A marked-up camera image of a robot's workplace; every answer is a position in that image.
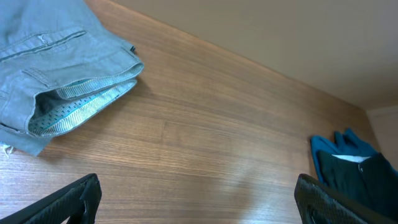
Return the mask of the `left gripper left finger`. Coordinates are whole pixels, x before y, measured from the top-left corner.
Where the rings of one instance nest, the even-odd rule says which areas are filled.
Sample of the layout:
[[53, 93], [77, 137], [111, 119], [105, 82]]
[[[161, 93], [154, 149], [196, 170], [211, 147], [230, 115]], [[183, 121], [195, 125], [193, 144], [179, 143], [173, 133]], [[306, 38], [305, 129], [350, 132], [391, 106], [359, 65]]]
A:
[[1, 219], [1, 224], [94, 224], [101, 197], [98, 176], [88, 174]]

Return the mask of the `black shorts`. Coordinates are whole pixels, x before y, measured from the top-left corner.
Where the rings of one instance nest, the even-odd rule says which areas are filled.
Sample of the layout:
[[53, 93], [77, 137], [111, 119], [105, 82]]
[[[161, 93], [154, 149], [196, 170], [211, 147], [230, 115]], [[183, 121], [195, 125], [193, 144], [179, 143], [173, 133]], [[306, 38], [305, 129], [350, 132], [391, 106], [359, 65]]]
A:
[[317, 152], [317, 157], [325, 185], [397, 220], [397, 171], [381, 153], [362, 162], [347, 161], [325, 151]]

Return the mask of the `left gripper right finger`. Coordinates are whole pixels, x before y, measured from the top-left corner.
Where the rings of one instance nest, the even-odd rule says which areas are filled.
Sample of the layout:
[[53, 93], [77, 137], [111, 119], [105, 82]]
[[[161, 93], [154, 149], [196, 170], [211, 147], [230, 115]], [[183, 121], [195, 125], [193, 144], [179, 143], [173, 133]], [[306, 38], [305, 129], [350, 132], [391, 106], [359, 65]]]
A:
[[294, 198], [302, 223], [397, 224], [395, 220], [348, 199], [307, 174], [298, 176]]

